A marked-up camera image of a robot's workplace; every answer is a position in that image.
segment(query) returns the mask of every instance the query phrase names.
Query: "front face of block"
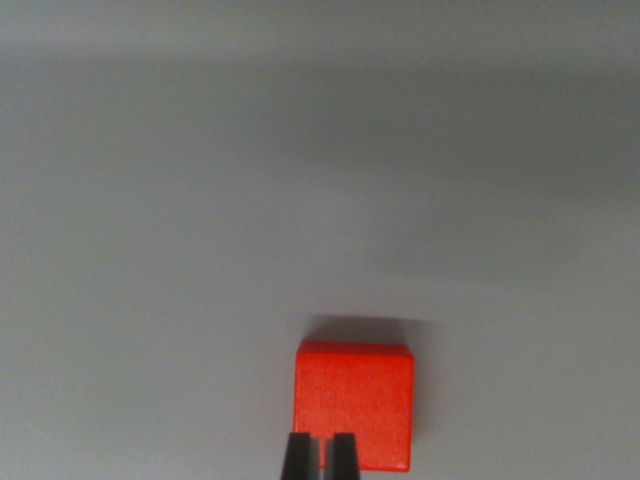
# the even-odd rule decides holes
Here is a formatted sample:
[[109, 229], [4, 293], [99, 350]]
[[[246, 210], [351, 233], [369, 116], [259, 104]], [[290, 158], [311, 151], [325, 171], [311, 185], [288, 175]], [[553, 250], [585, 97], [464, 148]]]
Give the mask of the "front face of block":
[[293, 430], [355, 433], [362, 470], [409, 470], [412, 399], [406, 347], [303, 342], [298, 350]]

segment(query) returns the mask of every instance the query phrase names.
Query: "red block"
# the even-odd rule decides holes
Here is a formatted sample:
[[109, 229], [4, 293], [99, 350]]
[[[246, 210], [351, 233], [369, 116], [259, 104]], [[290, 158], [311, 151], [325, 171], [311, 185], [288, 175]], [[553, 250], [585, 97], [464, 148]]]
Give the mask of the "red block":
[[407, 472], [413, 357], [400, 345], [302, 342], [296, 355], [293, 431], [324, 440], [356, 435], [361, 470]]

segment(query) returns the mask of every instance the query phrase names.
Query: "red cube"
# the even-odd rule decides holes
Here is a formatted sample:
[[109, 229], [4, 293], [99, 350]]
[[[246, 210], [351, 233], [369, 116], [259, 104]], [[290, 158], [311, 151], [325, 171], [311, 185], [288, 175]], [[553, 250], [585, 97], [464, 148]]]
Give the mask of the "red cube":
[[302, 342], [296, 355], [293, 431], [320, 440], [356, 436], [361, 470], [407, 472], [413, 356], [401, 345]]

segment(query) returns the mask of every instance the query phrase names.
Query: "table surface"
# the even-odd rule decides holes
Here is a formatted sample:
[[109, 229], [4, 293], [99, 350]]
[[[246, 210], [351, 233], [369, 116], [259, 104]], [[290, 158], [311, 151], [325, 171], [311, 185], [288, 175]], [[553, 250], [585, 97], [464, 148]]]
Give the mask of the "table surface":
[[0, 476], [277, 478], [298, 344], [342, 335], [416, 356], [404, 478], [636, 478], [639, 101], [3, 53]]

